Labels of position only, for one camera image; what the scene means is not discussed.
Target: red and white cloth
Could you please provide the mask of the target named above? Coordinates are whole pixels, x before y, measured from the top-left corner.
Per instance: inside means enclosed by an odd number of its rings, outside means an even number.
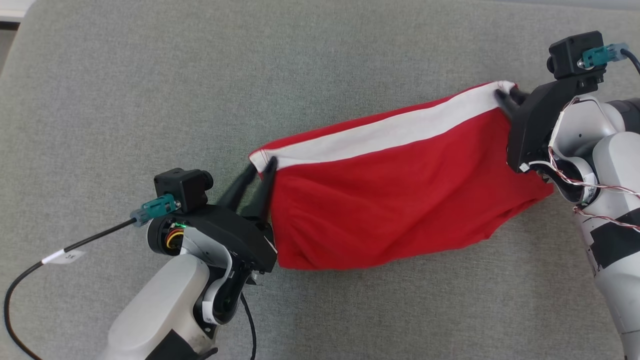
[[[498,81],[445,99],[268,143],[249,155],[278,173],[271,205],[280,265],[365,268],[487,239],[553,189],[506,165]]]

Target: teal connector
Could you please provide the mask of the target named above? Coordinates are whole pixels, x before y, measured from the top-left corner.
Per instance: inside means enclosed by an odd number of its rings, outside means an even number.
[[[604,65],[610,61],[620,61],[627,57],[620,53],[622,49],[629,49],[629,46],[622,42],[620,44],[611,44],[608,46],[589,49],[582,53],[582,59],[578,62],[578,66],[583,69],[590,69],[594,66]]]
[[[142,204],[140,209],[134,210],[131,213],[131,218],[135,218],[136,222],[133,224],[136,227],[141,227],[153,218],[163,217],[167,214],[173,213],[180,208],[180,204],[175,201],[173,195],[165,194],[155,200],[151,200],[145,204]]]

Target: white object in corner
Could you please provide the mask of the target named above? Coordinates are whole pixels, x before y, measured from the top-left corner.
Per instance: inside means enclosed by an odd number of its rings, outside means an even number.
[[[0,21],[21,22],[35,0],[0,0]]]

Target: yellow wire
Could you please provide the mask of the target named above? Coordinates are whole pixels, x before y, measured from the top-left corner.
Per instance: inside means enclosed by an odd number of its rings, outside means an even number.
[[[175,233],[173,233],[171,236],[169,236],[166,239],[166,246],[169,249],[175,249],[175,247],[171,247],[171,245],[169,245],[171,243],[171,240],[173,240],[174,237],[178,236],[178,235],[184,235],[184,231],[176,231]]]

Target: white cable label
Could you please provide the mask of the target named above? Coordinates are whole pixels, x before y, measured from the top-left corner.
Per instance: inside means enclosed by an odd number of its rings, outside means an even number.
[[[71,250],[70,252],[59,250],[42,259],[42,264],[71,264],[85,254],[80,250]]]

